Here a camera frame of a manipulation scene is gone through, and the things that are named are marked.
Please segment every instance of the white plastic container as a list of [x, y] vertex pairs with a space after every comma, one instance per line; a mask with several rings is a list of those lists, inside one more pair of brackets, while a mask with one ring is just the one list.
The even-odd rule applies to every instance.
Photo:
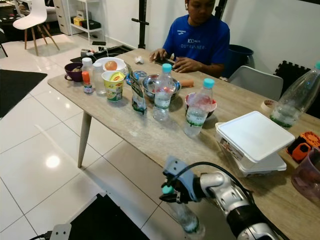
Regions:
[[295, 140], [290, 132], [258, 111], [216, 124], [217, 140], [240, 170], [239, 177], [287, 169], [277, 152]]

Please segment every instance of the grey chair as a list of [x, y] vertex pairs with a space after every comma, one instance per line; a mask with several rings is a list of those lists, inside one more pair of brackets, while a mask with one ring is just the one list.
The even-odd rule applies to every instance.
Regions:
[[239, 67], [228, 82], [275, 101], [279, 100], [284, 84], [281, 77], [248, 66]]

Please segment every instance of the white chair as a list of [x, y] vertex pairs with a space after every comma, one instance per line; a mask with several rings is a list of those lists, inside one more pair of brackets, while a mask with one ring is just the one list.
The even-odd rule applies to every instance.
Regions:
[[228, 82], [275, 101], [279, 100], [284, 84], [281, 77], [248, 66], [239, 67]]
[[45, 21], [47, 20], [47, 10], [46, 10], [46, 5], [44, 0], [32, 0], [32, 8], [31, 12], [28, 16], [25, 16], [21, 19], [18, 19], [13, 22], [13, 26], [16, 29], [19, 30], [24, 30], [24, 49], [27, 49], [27, 35], [28, 35], [28, 29], [31, 28], [32, 32], [32, 37], [33, 37], [33, 42], [34, 42], [34, 47], [35, 47], [35, 53], [38, 56], [38, 48], [37, 48], [37, 43], [36, 43], [36, 36], [35, 36], [35, 30], [34, 27], [37, 26], [41, 36], [43, 37], [45, 44], [48, 44], [46, 41], [46, 37], [43, 34], [41, 30], [41, 26], [43, 27], [44, 31], [46, 34], [51, 38], [52, 42], [56, 46], [58, 50], [59, 47], [46, 29], [44, 25], [42, 25]]

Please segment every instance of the stainless steel bowl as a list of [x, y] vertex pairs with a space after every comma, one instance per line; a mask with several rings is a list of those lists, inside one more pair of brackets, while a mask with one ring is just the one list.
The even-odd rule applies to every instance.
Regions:
[[[159, 74], [152, 74], [146, 76], [142, 81], [144, 95], [147, 96], [152, 102], [155, 101], [155, 93], [153, 92], [153, 90], [155, 89], [155, 81], [158, 79], [158, 77]], [[173, 79], [173, 82], [175, 85], [175, 89], [173, 91], [171, 100], [173, 100], [179, 94], [179, 91], [181, 89], [180, 82], [175, 79]]]

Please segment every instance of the black pole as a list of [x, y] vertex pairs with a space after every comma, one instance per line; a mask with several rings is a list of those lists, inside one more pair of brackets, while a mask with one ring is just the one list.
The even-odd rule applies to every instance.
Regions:
[[226, 5], [228, 0], [220, 0], [218, 6], [215, 7], [215, 16], [219, 19], [222, 18], [222, 15], [224, 14]]
[[146, 25], [149, 25], [146, 22], [147, 15], [147, 0], [139, 0], [139, 19], [132, 18], [131, 20], [137, 23], [140, 23], [139, 31], [139, 49], [146, 49], [145, 36], [146, 36]]

